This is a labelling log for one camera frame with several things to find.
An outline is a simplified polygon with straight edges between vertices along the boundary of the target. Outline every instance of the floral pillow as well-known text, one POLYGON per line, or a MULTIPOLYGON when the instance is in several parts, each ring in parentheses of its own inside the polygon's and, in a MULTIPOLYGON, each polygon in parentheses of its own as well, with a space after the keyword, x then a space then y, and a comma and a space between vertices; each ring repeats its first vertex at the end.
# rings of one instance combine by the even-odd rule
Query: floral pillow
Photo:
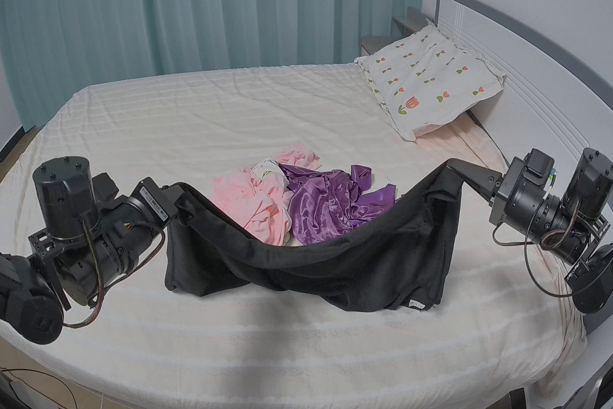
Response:
POLYGON ((395 129, 410 141, 503 89, 504 73, 430 25, 356 62, 395 129))

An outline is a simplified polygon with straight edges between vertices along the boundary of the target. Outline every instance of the bed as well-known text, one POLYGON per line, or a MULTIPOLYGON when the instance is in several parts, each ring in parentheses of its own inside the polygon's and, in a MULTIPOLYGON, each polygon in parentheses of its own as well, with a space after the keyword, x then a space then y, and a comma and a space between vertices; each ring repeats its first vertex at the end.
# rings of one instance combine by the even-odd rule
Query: bed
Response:
MULTIPOLYGON (((480 120, 495 133, 491 106, 480 120)), ((403 141, 354 64, 101 84, 75 94, 0 185, 3 252, 28 255, 27 236, 43 226, 31 175, 44 160, 84 155, 93 174, 108 172, 126 194, 148 175, 207 194, 214 177, 295 141, 315 150, 322 169, 367 165, 374 189, 391 182, 399 192, 451 157, 499 171, 512 158, 466 114, 403 141)), ((555 396, 585 348, 582 319, 570 300, 530 282, 523 251, 494 246, 488 215, 464 186, 443 300, 428 312, 343 312, 254 285, 205 298, 173 293, 160 254, 109 293, 88 328, 65 330, 48 346, 6 324, 0 335, 75 382, 147 408, 485 408, 532 382, 555 396)), ((533 249, 530 260, 543 286, 566 291, 553 255, 533 249)), ((67 321, 87 313, 74 306, 67 321)))

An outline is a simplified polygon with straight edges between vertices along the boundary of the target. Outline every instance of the robotic arm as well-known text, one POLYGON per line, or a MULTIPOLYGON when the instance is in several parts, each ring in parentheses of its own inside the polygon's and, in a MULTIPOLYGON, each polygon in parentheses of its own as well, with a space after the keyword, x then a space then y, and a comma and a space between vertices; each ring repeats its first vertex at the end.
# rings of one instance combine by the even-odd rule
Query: robotic arm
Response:
MULTIPOLYGON (((613 165, 585 149, 562 199, 545 191, 555 179, 553 166, 537 149, 523 160, 516 157, 506 175, 462 160, 447 163, 490 203, 495 230, 507 223, 525 234, 524 243, 512 244, 532 241, 573 265, 565 278, 573 301, 581 312, 596 312, 613 291, 613 244, 597 249, 609 228, 602 209, 613 189, 613 165)), ((45 162, 33 179, 46 228, 28 238, 31 256, 0 255, 0 320, 29 341, 48 344, 62 327, 93 321, 106 291, 159 251, 161 244, 139 264, 178 215, 183 190, 161 189, 147 177, 129 197, 118 197, 106 173, 91 178, 83 157, 45 162), (64 310, 71 307, 66 293, 95 308, 87 321, 64 324, 64 310)))

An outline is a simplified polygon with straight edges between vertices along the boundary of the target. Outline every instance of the wooden nightstand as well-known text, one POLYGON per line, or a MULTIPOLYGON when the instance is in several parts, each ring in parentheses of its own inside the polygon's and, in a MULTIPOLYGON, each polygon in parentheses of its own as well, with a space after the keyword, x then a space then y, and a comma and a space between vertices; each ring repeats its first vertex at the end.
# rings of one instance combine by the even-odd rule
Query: wooden nightstand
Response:
POLYGON ((394 43, 397 40, 406 38, 415 31, 421 30, 428 24, 427 18, 417 9, 409 7, 406 9, 405 18, 392 18, 396 25, 403 32, 401 37, 362 37, 362 51, 360 55, 371 55, 386 45, 394 43))

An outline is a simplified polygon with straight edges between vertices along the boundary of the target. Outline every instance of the pink cloth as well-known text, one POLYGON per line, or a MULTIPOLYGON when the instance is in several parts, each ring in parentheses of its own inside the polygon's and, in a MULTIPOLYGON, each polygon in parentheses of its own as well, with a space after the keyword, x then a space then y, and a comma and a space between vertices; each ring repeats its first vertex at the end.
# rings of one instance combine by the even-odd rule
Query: pink cloth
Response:
POLYGON ((259 179, 243 168, 213 181, 214 204, 266 244, 283 245, 292 225, 287 212, 292 195, 279 173, 259 179))
POLYGON ((288 149, 281 151, 273 157, 279 164, 288 164, 300 168, 319 169, 319 158, 311 149, 307 149, 302 142, 294 142, 288 149))

